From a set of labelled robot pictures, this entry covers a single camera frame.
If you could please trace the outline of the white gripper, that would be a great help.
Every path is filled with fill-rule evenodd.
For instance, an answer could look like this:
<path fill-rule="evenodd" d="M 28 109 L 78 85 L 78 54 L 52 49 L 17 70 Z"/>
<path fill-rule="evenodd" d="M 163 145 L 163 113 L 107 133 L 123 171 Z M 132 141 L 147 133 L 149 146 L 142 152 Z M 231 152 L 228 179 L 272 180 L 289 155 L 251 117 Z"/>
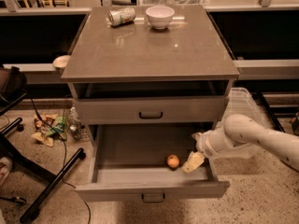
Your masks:
<path fill-rule="evenodd" d="M 196 140 L 195 146 L 199 152 L 192 151 L 187 161 L 182 165 L 182 171 L 187 174 L 201 166 L 204 163 L 205 157 L 220 156 L 220 154 L 227 150 L 223 128 L 204 133 L 193 133 L 192 138 Z"/>

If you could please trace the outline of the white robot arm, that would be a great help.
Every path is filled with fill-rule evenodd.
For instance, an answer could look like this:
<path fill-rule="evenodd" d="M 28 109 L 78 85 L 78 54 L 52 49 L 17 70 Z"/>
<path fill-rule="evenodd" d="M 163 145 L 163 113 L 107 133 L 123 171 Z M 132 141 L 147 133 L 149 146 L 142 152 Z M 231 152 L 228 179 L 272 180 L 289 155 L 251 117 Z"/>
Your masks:
<path fill-rule="evenodd" d="M 233 114 L 220 128 L 194 133 L 192 137 L 196 152 L 192 151 L 181 167 L 185 173 L 196 170 L 205 159 L 234 153 L 250 145 L 263 148 L 299 171 L 299 137 L 265 128 L 245 115 Z"/>

